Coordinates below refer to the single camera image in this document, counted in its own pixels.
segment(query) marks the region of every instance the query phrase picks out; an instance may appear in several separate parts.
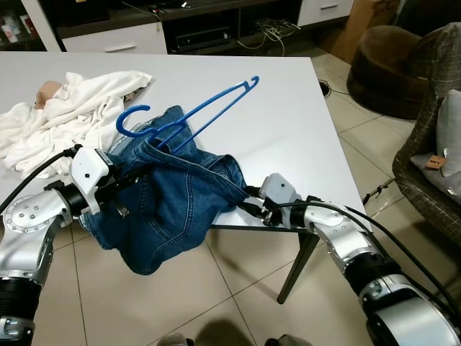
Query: brown armchair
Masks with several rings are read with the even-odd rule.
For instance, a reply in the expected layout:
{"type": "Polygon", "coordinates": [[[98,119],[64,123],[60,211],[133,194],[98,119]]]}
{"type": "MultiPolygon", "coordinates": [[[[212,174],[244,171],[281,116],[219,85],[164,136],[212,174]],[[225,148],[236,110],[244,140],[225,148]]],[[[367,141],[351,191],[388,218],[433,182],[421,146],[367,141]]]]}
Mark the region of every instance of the brown armchair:
{"type": "Polygon", "coordinates": [[[408,140],[395,155],[393,172],[401,192],[416,210],[461,247],[461,206],[427,181],[410,161],[414,155],[436,152],[440,104],[449,90],[461,91],[461,23],[447,25],[434,48],[429,85],[418,120],[408,140]]]}
{"type": "Polygon", "coordinates": [[[416,119],[427,88],[430,55],[442,30],[420,37],[390,25],[368,29],[347,79],[352,98],[384,115],[416,119]]]}

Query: brown pouf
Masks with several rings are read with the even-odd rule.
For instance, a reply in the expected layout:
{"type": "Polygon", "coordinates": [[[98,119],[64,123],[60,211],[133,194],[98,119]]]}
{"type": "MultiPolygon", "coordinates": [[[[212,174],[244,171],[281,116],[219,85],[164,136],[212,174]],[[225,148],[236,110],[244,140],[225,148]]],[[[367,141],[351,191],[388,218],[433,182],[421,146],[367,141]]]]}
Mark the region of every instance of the brown pouf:
{"type": "Polygon", "coordinates": [[[431,48],[439,31],[421,38],[389,25],[368,29],[347,79],[352,98],[374,112],[416,119],[427,88],[431,48]]]}

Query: cardboard box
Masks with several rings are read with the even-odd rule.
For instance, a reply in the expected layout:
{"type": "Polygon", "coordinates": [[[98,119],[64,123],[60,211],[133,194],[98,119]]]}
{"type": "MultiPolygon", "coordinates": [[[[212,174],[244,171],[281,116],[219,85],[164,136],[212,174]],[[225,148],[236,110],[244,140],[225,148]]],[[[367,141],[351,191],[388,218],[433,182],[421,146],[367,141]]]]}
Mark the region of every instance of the cardboard box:
{"type": "Polygon", "coordinates": [[[391,25],[399,3],[400,0],[354,0],[347,23],[322,32],[316,38],[318,46],[351,63],[365,31],[378,25],[391,25]]]}

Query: denim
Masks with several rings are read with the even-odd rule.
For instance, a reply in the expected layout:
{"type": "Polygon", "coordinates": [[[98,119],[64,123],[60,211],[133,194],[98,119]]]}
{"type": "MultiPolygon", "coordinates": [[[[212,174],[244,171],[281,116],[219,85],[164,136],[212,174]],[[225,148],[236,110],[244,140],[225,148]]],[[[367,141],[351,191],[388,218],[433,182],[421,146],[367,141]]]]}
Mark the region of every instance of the denim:
{"type": "MultiPolygon", "coordinates": [[[[137,125],[141,131],[159,128],[183,116],[181,107],[137,125]]],[[[152,166],[149,174],[119,192],[117,201],[130,211],[123,219],[114,203],[96,215],[84,214],[81,225],[103,249],[118,249],[127,266],[141,275],[155,272],[161,263],[183,251],[198,247],[216,215],[234,208],[247,196],[240,167],[229,155],[216,156],[199,150],[194,141],[169,152],[191,136],[186,127],[162,151],[155,148],[176,128],[155,139],[122,137],[109,150],[109,157],[123,163],[115,178],[134,169],[152,166]]]]}

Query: white cloth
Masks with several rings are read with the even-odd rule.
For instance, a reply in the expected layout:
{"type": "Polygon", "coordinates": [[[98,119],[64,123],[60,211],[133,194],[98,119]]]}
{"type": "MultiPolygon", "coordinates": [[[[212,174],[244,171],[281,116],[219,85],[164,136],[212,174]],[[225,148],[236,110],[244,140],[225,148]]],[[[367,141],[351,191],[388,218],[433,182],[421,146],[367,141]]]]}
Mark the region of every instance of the white cloth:
{"type": "MultiPolygon", "coordinates": [[[[152,76],[126,71],[84,79],[68,72],[66,79],[43,110],[20,103],[0,115],[0,158],[7,168],[21,171],[23,179],[74,141],[106,151],[117,135],[123,96],[146,87],[152,76]]],[[[40,177],[68,173],[70,161],[58,160],[40,177]]]]}

